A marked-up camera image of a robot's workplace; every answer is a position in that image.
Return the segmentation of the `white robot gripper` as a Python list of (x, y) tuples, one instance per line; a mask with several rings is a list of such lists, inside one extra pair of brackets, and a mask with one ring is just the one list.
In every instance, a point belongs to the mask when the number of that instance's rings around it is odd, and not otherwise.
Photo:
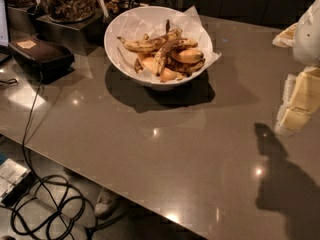
[(279, 33), (272, 44), (281, 48), (293, 46), (297, 61), (305, 66), (317, 66), (306, 67), (298, 75), (289, 74), (285, 81), (275, 132), (292, 136), (320, 108), (320, 0), (315, 0), (298, 23)]

